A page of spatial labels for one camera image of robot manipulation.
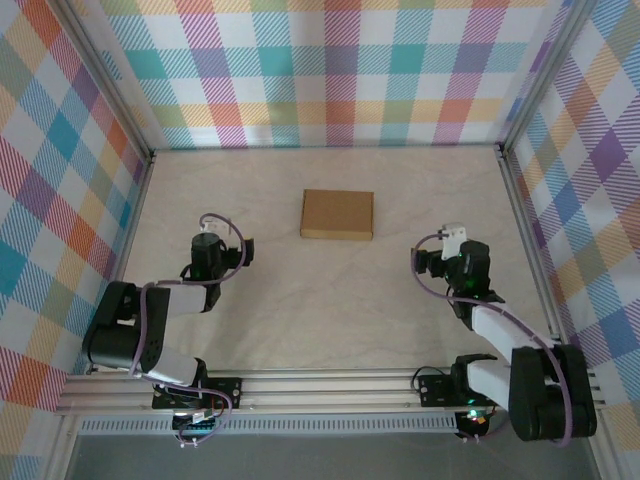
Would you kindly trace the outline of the brown cardboard paper box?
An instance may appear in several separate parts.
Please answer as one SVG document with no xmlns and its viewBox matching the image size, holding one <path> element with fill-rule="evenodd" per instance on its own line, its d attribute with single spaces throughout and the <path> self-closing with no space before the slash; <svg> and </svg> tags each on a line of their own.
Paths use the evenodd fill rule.
<svg viewBox="0 0 640 480">
<path fill-rule="evenodd" d="M 305 189 L 299 231 L 309 239 L 371 241 L 374 193 Z"/>
</svg>

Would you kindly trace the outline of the small electronics board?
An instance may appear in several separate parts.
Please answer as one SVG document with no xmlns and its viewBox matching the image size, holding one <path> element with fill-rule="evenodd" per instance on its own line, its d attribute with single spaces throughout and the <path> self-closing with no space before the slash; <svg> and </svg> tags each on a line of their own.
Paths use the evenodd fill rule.
<svg viewBox="0 0 640 480">
<path fill-rule="evenodd" d="M 173 415 L 171 428 L 175 433 L 182 431 L 182 436 L 204 436 L 219 423 L 224 411 L 213 409 L 190 412 L 177 412 Z"/>
<path fill-rule="evenodd" d="M 495 414 L 494 407 L 488 408 L 471 408 L 465 412 L 457 412 L 456 425 L 460 432 L 473 435 L 483 436 L 489 432 L 490 421 Z"/>
</svg>

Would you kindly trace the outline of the aluminium table edge rail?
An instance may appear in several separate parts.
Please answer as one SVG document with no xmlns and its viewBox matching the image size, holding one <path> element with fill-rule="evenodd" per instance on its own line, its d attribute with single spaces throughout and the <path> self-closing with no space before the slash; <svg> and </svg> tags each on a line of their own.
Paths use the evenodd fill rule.
<svg viewBox="0 0 640 480">
<path fill-rule="evenodd" d="M 517 185 L 513 162 L 509 159 L 508 151 L 501 143 L 494 145 L 494 152 L 548 327 L 556 338 L 566 340 L 566 332 L 561 322 L 551 284 L 544 270 L 533 227 L 529 222 L 524 197 Z"/>
</svg>

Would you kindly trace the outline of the long aluminium base rail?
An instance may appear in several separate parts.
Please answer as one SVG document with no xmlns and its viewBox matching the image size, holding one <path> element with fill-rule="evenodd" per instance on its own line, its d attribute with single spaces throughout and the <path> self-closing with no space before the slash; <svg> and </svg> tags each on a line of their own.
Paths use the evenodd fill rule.
<svg viewBox="0 0 640 480">
<path fill-rule="evenodd" d="M 355 414 L 450 410 L 482 414 L 493 408 L 486 401 L 438 400 L 423 407 L 416 392 L 413 368 L 221 370 L 220 379 L 239 400 L 217 412 L 241 414 Z M 104 370 L 72 375 L 58 402 L 58 415 L 133 415 L 138 413 L 191 414 L 176 400 L 162 400 L 152 384 L 122 371 Z"/>
</svg>

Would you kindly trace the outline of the aluminium frame corner post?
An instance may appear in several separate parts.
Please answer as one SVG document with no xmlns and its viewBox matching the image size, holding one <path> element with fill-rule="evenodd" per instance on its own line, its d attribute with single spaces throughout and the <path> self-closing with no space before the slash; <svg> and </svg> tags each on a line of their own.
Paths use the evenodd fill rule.
<svg viewBox="0 0 640 480">
<path fill-rule="evenodd" d="M 531 122 L 597 0 L 550 0 L 523 58 L 523 72 L 507 96 L 496 145 L 512 149 Z"/>
<path fill-rule="evenodd" d="M 72 0 L 56 0 L 61 11 L 66 15 L 73 33 L 78 37 L 80 49 L 88 57 L 91 72 L 97 76 L 100 88 L 106 94 L 110 105 L 115 108 L 119 120 L 126 131 L 132 135 L 136 146 L 146 158 L 151 158 L 154 150 L 147 142 L 142 129 L 139 127 L 129 104 L 122 95 L 113 75 L 109 71 L 102 54 L 93 42 L 89 31 L 81 21 L 80 15 L 72 5 Z"/>
</svg>

